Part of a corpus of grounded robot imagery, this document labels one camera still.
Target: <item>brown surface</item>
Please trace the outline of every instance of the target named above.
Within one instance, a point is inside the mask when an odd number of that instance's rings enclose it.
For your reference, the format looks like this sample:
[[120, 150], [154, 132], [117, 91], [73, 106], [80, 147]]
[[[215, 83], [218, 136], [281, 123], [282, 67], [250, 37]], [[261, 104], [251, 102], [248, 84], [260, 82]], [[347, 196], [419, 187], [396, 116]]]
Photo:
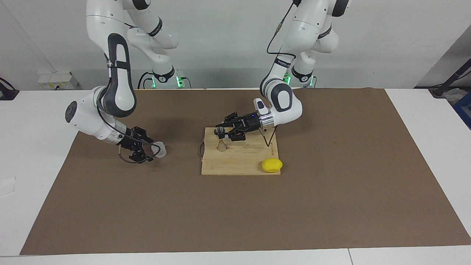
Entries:
[[[265, 137], [270, 140], [273, 128], [267, 129]], [[262, 169], [262, 162], [268, 158], [279, 158], [276, 134], [273, 134], [270, 147], [267, 147], [261, 133], [246, 134], [245, 141], [224, 139], [226, 151], [217, 149], [219, 139], [214, 135], [214, 127], [204, 130], [204, 156], [201, 175], [203, 176], [269, 176], [281, 175], [280, 171], [267, 173]]]
[[203, 128], [257, 91], [138, 91], [124, 119], [167, 144], [147, 165], [78, 134], [22, 255], [468, 245], [383, 90], [296, 91], [282, 176], [201, 176]]

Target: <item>yellow fruit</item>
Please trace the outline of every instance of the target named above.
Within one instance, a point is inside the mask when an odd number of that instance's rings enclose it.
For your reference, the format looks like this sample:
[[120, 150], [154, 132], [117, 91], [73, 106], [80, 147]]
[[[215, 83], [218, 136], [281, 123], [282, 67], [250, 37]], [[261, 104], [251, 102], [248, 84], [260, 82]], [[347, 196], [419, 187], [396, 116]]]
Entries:
[[280, 159], [269, 158], [262, 162], [262, 168], [268, 173], [275, 173], [280, 171], [283, 167], [283, 162]]

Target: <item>white table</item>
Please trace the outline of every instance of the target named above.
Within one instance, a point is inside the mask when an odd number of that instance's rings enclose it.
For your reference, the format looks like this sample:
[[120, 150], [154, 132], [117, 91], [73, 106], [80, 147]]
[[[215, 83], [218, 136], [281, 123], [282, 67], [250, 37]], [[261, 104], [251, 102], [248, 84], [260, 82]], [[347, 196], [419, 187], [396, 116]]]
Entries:
[[[77, 134], [64, 122], [65, 109], [87, 93], [23, 91], [0, 102], [0, 183], [16, 180], [15, 192], [0, 197], [0, 264], [471, 264], [471, 246], [17, 257]], [[471, 131], [428, 91], [387, 93], [470, 233]]]

